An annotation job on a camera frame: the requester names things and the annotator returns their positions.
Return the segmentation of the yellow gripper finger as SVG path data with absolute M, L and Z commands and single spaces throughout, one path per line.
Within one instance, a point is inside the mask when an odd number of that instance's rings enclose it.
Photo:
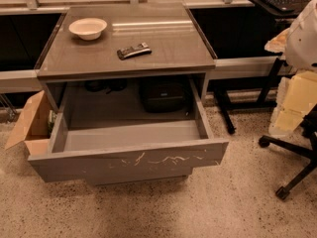
M 280 32 L 277 36 L 269 40 L 264 45 L 264 49 L 271 53 L 283 53 L 285 51 L 288 32 L 289 29 L 285 29 L 282 32 Z
M 317 73 L 304 71 L 292 78 L 283 77 L 278 85 L 268 132 L 274 137 L 292 133 L 316 105 Z

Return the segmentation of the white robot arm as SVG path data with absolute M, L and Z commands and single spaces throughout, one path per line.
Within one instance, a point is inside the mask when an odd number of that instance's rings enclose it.
M 264 48 L 282 53 L 296 70 L 278 85 L 276 107 L 268 132 L 274 137 L 292 133 L 317 104 L 317 0 L 311 0 L 291 26 L 268 41 Z

